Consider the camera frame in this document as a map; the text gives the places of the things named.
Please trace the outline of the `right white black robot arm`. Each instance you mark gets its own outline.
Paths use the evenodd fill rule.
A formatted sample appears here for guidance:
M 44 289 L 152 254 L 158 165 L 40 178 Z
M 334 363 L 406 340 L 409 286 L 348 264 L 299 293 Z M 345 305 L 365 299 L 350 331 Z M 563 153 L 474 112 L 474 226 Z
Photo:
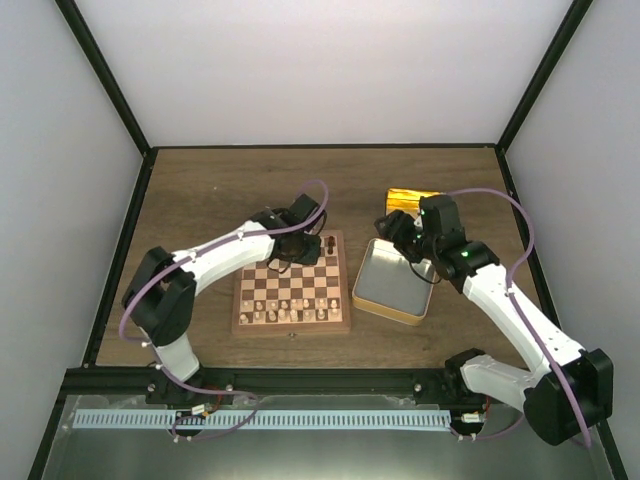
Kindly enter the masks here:
M 417 214 L 394 210 L 374 223 L 379 237 L 411 265 L 429 261 L 498 327 L 526 364 L 516 368 L 469 349 L 448 360 L 445 393 L 458 403 L 476 394 L 496 399 L 521 412 L 549 445 L 576 435 L 591 445 L 592 427 L 612 414 L 611 358 L 569 337 L 516 285 L 513 268 L 484 242 L 468 239 L 455 197 L 424 196 Z

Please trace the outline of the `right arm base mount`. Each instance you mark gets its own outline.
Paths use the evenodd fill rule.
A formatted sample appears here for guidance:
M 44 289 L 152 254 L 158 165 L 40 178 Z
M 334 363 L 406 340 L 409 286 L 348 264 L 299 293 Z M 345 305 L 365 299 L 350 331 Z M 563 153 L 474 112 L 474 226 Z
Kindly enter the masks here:
M 419 403 L 437 404 L 443 408 L 471 408 L 485 404 L 487 396 L 472 392 L 460 374 L 446 368 L 415 370 L 411 377 L 413 395 Z

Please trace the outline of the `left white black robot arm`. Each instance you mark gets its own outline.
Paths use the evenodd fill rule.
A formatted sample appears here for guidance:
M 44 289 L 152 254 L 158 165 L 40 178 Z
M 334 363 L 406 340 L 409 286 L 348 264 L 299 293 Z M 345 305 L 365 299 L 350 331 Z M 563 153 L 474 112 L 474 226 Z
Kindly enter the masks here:
M 251 263 L 317 257 L 319 240 L 310 231 L 326 216 L 327 202 L 301 194 L 290 207 L 258 212 L 204 244 L 176 252 L 155 247 L 145 254 L 122 298 L 119 332 L 129 320 L 138 327 L 143 334 L 138 342 L 152 349 L 178 401 L 194 403 L 204 392 L 187 335 L 196 297 Z

